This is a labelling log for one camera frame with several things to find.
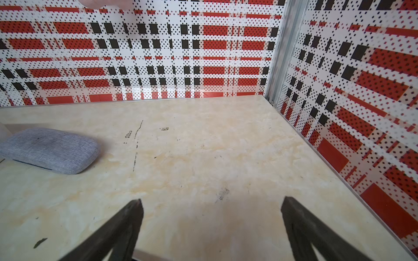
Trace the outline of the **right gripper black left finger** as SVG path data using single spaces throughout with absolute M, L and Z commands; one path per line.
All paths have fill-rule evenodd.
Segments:
M 130 201 L 90 237 L 61 258 L 62 261 L 130 261 L 140 233 L 144 209 L 140 199 Z

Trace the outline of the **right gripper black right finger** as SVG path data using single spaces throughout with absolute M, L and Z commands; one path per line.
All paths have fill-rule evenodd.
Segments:
M 327 261 L 369 261 L 299 201 L 286 196 L 281 206 L 284 225 L 296 261 L 316 261 L 317 249 Z

